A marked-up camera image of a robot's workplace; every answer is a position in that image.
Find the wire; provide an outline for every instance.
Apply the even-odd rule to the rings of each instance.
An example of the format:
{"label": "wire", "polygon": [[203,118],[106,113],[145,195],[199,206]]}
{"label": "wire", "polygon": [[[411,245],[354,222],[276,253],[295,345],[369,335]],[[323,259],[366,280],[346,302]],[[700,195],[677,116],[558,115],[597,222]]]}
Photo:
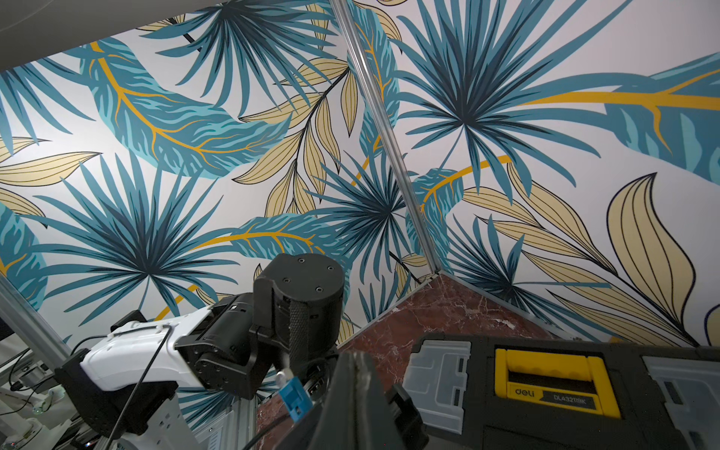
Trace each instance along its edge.
{"label": "wire", "polygon": [[262,430],[260,430],[259,433],[257,433],[255,436],[253,436],[253,438],[252,438],[250,441],[248,441],[247,444],[245,444],[245,446],[243,447],[243,450],[250,450],[250,449],[252,449],[252,448],[253,448],[253,445],[257,444],[258,441],[260,441],[260,439],[263,438],[263,436],[265,436],[267,433],[269,433],[270,430],[272,430],[273,428],[275,428],[275,427],[277,427],[278,425],[280,425],[281,423],[283,423],[283,422],[284,422],[285,420],[287,420],[289,417],[290,417],[290,414],[281,415],[281,416],[278,417],[277,419],[275,419],[275,420],[273,420],[272,422],[270,422],[270,425],[268,425],[267,427],[265,427],[265,428],[263,428]]}
{"label": "wire", "polygon": [[2,413],[2,414],[0,414],[0,415],[7,415],[7,414],[12,414],[12,413],[17,413],[17,412],[21,411],[22,408],[25,408],[25,405],[27,405],[28,403],[30,403],[30,399],[32,398],[32,395],[35,394],[35,390],[36,390],[41,384],[42,384],[42,383],[37,383],[37,384],[32,388],[32,392],[30,393],[30,395],[27,396],[27,400],[25,400],[25,403],[23,403],[20,408],[17,408],[15,411],[10,411],[9,413]]}
{"label": "wire", "polygon": [[173,330],[172,326],[167,323],[165,325],[163,325],[163,328],[167,328],[168,332],[165,333],[165,337],[163,338],[162,342],[160,342],[158,349],[155,350],[155,354],[153,354],[153,357],[150,358],[150,362],[148,363],[147,367],[145,368],[143,375],[140,376],[140,379],[135,384],[135,387],[133,387],[132,392],[130,393],[130,396],[127,399],[127,402],[125,402],[125,406],[123,406],[122,411],[120,411],[120,415],[117,416],[117,421],[115,422],[115,425],[112,427],[112,432],[110,433],[110,437],[107,440],[107,445],[105,446],[105,450],[109,450],[110,447],[112,446],[112,443],[114,441],[113,436],[115,436],[117,427],[120,426],[120,422],[122,422],[122,418],[124,418],[125,413],[127,412],[127,408],[130,406],[130,403],[132,403],[132,399],[135,398],[135,393],[138,391],[138,388],[143,383],[143,380],[145,379],[145,375],[147,375],[148,372],[150,371],[150,367],[153,365],[153,362],[155,362],[155,358],[158,357],[160,350],[162,350],[163,346],[165,345],[165,342],[168,340],[168,338],[170,337],[170,333]]}
{"label": "wire", "polygon": [[83,339],[82,341],[78,342],[78,343],[73,347],[73,350],[70,352],[70,354],[75,353],[75,350],[77,350],[78,347],[79,347],[83,342],[89,341],[89,340],[91,340],[91,339],[100,339],[100,338],[106,338],[106,337],[107,337],[107,334],[99,334],[99,335],[97,335],[97,336],[90,336],[89,338],[85,338],[85,339]]}
{"label": "wire", "polygon": [[20,356],[17,357],[17,359],[15,360],[14,364],[12,364],[12,367],[10,368],[10,375],[7,376],[7,381],[10,383],[10,385],[12,385],[12,372],[15,372],[15,368],[17,367],[17,363],[20,362],[20,360],[22,359],[22,357],[25,356],[25,354],[26,354],[28,351],[30,351],[30,349],[29,349],[29,348],[26,348],[26,349],[20,354]]}

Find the wall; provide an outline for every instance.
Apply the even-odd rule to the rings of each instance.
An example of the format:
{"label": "wall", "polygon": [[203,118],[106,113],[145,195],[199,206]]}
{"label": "wall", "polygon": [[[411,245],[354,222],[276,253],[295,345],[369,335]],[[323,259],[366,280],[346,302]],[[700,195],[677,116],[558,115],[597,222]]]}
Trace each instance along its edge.
{"label": "wall", "polygon": [[[312,1],[230,1],[0,74],[3,273],[68,345],[134,309],[251,291],[281,252],[346,270],[340,341],[422,282],[330,19]],[[196,425],[228,401],[191,390],[184,412]]]}
{"label": "wall", "polygon": [[581,338],[720,345],[720,4],[380,3],[445,269]]}

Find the deli logo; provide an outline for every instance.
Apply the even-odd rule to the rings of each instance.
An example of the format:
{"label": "deli logo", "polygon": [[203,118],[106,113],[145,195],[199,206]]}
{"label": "deli logo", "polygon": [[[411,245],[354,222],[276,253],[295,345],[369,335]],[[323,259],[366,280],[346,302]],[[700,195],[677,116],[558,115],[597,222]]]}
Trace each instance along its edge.
{"label": "deli logo", "polygon": [[595,399],[584,395],[565,394],[563,392],[543,391],[541,402],[554,403],[556,405],[575,406],[588,410],[597,410]]}
{"label": "deli logo", "polygon": [[525,397],[535,397],[535,391],[528,391],[525,389],[516,389],[515,393],[517,395],[524,395]]}

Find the blue tag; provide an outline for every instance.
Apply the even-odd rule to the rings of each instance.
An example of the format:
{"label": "blue tag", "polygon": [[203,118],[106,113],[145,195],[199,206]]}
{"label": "blue tag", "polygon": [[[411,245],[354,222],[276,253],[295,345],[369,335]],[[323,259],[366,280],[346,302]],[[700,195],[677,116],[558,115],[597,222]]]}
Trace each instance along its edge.
{"label": "blue tag", "polygon": [[307,414],[312,409],[312,400],[307,392],[302,388],[302,384],[293,377],[287,384],[278,391],[280,398],[285,402],[285,407],[290,413],[290,417],[294,422]]}

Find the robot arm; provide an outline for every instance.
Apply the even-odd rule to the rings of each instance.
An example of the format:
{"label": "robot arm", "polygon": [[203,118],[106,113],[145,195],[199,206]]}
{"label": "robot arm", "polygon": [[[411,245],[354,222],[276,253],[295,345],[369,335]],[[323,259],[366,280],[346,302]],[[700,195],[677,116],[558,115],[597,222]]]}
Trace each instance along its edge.
{"label": "robot arm", "polygon": [[[386,399],[368,355],[338,359],[344,282],[342,268],[327,256],[282,254],[255,280],[252,293],[152,323],[131,313],[92,349],[72,355],[55,378],[88,425],[137,450],[199,450],[182,418],[177,388],[222,390],[250,400],[271,365],[289,369],[297,378],[295,392],[305,396],[304,390],[312,400],[302,414],[291,408],[297,424],[282,448],[336,448],[352,436],[353,448],[379,448],[378,436],[389,436],[383,448],[422,449],[427,435],[402,387],[393,387]],[[331,382],[333,394],[325,399]],[[311,438],[315,444],[308,447]]]}
{"label": "robot arm", "polygon": [[[334,260],[282,254],[255,280],[252,293],[179,318],[120,324],[92,349],[72,355],[55,378],[95,431],[109,438],[142,436],[178,387],[251,399],[273,364],[289,366],[302,379],[308,361],[336,351],[343,288],[343,269]],[[123,416],[120,432],[110,436],[168,325],[170,336]],[[163,448],[158,445],[151,448]],[[179,448],[188,448],[186,441],[183,445]]]}

